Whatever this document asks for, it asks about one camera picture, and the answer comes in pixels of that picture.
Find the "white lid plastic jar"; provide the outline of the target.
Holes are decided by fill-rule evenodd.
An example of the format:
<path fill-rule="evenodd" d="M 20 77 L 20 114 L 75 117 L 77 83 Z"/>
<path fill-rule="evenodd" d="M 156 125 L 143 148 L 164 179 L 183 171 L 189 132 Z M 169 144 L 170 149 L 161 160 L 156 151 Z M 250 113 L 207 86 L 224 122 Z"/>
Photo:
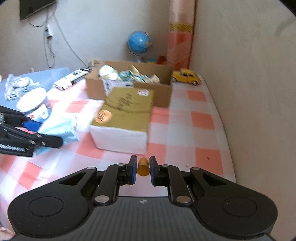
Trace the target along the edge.
<path fill-rule="evenodd" d="M 22 96 L 16 103 L 16 108 L 25 116 L 40 123 L 47 120 L 52 113 L 52 105 L 48 100 L 47 92 L 41 87 Z"/>

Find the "yellow fabric scrunchie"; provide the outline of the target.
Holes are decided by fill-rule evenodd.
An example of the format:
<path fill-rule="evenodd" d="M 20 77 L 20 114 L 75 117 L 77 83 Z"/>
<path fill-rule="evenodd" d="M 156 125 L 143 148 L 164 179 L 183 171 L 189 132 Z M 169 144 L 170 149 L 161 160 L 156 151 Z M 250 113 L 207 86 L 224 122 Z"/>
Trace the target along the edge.
<path fill-rule="evenodd" d="M 133 75 L 140 76 L 140 72 L 134 65 L 130 65 L 128 69 Z"/>

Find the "colourful pop toy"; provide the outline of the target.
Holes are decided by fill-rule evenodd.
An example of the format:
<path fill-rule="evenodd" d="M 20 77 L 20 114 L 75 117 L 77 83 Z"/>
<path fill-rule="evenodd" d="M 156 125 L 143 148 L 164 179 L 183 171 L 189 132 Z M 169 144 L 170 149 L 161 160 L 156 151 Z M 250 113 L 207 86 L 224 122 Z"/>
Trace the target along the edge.
<path fill-rule="evenodd" d="M 148 59 L 147 63 L 167 65 L 168 61 L 167 61 L 166 56 L 158 56 L 158 58 Z"/>

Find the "gold tissue pack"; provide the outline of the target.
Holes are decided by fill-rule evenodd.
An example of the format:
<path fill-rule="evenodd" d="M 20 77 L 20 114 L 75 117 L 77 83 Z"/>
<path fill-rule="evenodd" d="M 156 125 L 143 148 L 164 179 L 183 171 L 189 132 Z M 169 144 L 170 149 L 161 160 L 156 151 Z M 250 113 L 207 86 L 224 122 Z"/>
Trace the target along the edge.
<path fill-rule="evenodd" d="M 114 87 L 89 125 L 98 149 L 143 155 L 147 150 L 154 91 Z"/>

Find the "blue floral sachet pouch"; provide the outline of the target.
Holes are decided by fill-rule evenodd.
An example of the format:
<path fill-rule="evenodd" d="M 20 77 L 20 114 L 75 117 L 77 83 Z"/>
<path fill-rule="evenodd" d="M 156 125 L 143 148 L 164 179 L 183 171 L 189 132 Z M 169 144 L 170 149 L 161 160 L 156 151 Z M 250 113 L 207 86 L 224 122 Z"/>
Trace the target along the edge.
<path fill-rule="evenodd" d="M 119 72 L 118 76 L 122 81 L 134 82 L 134 75 L 129 70 Z"/>

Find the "blue cream round toy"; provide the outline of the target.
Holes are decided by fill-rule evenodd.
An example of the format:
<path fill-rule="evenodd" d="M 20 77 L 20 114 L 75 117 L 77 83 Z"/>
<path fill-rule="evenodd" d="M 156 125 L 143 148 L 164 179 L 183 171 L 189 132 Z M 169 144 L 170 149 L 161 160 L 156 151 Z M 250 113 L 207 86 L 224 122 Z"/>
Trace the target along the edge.
<path fill-rule="evenodd" d="M 98 76 L 102 79 L 120 80 L 118 71 L 109 65 L 103 65 L 100 67 Z"/>

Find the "black white pen box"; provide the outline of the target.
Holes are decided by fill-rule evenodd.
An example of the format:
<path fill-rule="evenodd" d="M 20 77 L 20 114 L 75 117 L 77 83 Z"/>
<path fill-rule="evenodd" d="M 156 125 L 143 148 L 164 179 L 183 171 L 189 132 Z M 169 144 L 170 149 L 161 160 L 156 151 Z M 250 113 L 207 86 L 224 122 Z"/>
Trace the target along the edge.
<path fill-rule="evenodd" d="M 53 87 L 61 91 L 67 90 L 82 80 L 90 71 L 91 69 L 87 67 L 73 71 L 72 73 L 54 82 Z"/>

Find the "white power strip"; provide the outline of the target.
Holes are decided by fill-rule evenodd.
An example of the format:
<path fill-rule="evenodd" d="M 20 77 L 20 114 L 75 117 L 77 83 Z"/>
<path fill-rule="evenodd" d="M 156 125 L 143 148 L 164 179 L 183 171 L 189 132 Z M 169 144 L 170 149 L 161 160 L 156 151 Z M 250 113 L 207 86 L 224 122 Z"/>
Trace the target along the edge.
<path fill-rule="evenodd" d="M 46 27 L 45 27 L 45 34 L 46 34 L 47 39 L 51 39 L 53 37 L 49 25 L 46 25 Z"/>

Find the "black wall television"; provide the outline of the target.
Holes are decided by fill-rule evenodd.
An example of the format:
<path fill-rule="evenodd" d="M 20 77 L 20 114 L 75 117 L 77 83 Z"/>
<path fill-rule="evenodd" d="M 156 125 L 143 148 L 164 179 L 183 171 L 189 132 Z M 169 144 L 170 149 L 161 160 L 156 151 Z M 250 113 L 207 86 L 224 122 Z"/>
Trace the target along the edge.
<path fill-rule="evenodd" d="M 55 0 L 19 0 L 20 20 L 23 21 L 56 2 Z"/>

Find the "blue face mask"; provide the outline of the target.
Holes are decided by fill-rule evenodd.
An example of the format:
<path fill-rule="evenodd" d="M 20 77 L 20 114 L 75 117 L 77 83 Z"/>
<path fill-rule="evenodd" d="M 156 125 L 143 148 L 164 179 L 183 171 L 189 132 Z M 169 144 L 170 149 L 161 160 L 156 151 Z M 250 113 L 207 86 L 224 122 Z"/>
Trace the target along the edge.
<path fill-rule="evenodd" d="M 77 118 L 74 113 L 51 113 L 43 122 L 38 133 L 62 138 L 63 144 L 79 141 Z"/>

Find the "small orange stopper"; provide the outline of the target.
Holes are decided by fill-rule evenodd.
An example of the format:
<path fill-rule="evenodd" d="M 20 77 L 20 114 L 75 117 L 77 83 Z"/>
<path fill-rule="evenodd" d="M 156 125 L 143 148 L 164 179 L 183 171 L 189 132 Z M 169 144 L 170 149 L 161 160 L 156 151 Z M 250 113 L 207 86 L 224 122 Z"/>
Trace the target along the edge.
<path fill-rule="evenodd" d="M 149 173 L 150 173 L 150 168 L 149 168 L 148 159 L 145 157 L 140 158 L 140 160 L 138 161 L 137 174 L 142 177 L 145 177 L 145 176 L 148 176 Z"/>

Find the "yellow floral fabric piece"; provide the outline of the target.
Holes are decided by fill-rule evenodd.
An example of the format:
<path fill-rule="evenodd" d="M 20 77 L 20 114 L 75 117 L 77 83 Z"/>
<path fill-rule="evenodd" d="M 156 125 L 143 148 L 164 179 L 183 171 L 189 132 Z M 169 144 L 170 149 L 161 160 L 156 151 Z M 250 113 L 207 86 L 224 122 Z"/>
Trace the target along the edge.
<path fill-rule="evenodd" d="M 136 82 L 146 83 L 146 84 L 160 84 L 160 79 L 157 75 L 152 75 L 151 77 L 147 75 L 136 75 L 135 76 Z"/>

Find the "white blue crumpled cloth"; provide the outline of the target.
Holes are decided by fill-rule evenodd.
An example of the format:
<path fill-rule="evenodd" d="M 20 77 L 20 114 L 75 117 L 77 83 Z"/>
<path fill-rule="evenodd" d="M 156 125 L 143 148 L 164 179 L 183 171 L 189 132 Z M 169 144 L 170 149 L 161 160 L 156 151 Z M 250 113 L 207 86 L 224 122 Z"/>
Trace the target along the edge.
<path fill-rule="evenodd" d="M 40 81 L 34 82 L 29 77 L 15 77 L 9 74 L 5 84 L 4 97 L 6 100 L 19 100 L 26 93 L 39 87 Z"/>

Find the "pink patterned curtain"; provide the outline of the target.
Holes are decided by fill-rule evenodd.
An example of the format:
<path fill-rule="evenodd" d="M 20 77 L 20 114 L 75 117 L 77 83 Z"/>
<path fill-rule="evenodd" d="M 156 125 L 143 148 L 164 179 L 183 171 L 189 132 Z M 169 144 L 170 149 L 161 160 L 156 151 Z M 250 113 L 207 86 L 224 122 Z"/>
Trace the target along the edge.
<path fill-rule="evenodd" d="M 170 1 L 167 61 L 174 70 L 189 68 L 195 23 L 195 0 Z"/>

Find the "brown cardboard box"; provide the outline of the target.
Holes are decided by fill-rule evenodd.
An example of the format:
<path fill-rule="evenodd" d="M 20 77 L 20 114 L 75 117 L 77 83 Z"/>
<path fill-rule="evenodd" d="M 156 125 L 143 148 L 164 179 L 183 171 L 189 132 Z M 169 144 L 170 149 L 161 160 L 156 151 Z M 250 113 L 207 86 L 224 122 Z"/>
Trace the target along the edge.
<path fill-rule="evenodd" d="M 170 65 L 131 62 L 94 61 L 94 67 L 85 77 L 89 99 L 106 100 L 114 87 L 133 87 L 154 92 L 153 104 L 168 108 L 173 90 Z"/>

